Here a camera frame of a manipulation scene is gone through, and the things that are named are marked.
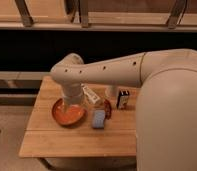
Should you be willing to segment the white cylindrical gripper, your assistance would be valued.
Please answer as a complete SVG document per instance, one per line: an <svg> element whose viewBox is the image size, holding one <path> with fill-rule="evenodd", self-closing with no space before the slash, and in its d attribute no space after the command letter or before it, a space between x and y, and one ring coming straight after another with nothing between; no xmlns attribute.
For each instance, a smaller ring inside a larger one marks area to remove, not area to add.
<svg viewBox="0 0 197 171"><path fill-rule="evenodd" d="M67 111L71 105L81 105L83 102L83 89L80 83L63 84L62 97L64 102L64 111Z"/></svg>

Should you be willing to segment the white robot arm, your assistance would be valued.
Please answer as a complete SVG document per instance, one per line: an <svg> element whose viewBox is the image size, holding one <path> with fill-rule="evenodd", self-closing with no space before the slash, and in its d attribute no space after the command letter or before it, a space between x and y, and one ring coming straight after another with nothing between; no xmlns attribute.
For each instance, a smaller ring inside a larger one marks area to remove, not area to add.
<svg viewBox="0 0 197 171"><path fill-rule="evenodd" d="M143 52L85 64L69 54L50 71L68 103L83 83L138 87L137 171L197 171L197 51Z"/></svg>

